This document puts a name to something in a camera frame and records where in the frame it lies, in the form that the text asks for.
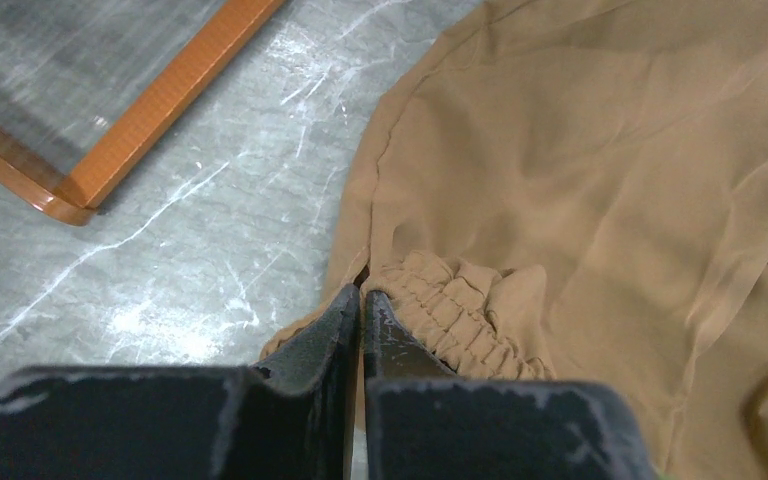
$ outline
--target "wooden frame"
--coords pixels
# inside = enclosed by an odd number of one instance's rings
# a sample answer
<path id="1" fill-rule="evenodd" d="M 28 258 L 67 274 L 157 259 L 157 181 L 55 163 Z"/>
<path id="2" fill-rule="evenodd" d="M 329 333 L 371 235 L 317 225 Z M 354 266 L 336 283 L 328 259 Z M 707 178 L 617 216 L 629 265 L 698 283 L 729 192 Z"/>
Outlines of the wooden frame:
<path id="1" fill-rule="evenodd" d="M 43 213 L 85 225 L 283 1 L 227 0 L 69 174 L 0 129 L 0 182 Z"/>

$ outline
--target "tan clothing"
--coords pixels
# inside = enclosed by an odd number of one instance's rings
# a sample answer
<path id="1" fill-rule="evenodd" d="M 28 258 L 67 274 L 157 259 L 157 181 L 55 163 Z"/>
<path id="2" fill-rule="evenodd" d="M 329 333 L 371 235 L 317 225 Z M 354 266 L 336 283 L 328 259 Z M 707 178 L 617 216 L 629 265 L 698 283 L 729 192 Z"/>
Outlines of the tan clothing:
<path id="1" fill-rule="evenodd" d="M 607 383 L 657 467 L 764 478 L 768 3 L 479 7 L 370 120 L 326 303 L 365 266 L 458 373 Z"/>

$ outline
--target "wooden tray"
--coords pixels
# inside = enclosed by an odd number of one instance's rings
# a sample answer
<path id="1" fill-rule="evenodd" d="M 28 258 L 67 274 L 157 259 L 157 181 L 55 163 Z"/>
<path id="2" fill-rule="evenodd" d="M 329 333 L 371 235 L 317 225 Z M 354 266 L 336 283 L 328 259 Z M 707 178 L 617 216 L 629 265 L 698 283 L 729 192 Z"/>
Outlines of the wooden tray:
<path id="1" fill-rule="evenodd" d="M 68 174 L 0 128 L 1 184 L 61 222 L 85 225 L 283 1 L 225 2 Z"/>

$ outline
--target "brown fabric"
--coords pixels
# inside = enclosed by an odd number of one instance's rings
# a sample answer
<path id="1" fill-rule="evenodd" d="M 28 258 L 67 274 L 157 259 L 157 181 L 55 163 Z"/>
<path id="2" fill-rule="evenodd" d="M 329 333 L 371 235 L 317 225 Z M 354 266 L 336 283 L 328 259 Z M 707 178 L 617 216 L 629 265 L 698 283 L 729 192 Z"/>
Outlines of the brown fabric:
<path id="1" fill-rule="evenodd" d="M 659 468 L 768 476 L 768 2 L 479 7 L 370 120 L 326 301 L 364 266 L 458 373 L 605 382 Z"/>

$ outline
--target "orange-brown frame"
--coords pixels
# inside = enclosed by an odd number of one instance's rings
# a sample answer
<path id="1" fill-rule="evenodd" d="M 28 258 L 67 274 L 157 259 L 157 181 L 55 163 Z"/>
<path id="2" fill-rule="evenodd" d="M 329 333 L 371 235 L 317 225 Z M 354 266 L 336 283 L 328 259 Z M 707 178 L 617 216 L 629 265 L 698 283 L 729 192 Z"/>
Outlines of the orange-brown frame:
<path id="1" fill-rule="evenodd" d="M 283 1 L 227 0 L 68 175 L 0 129 L 1 184 L 61 222 L 85 225 Z"/>

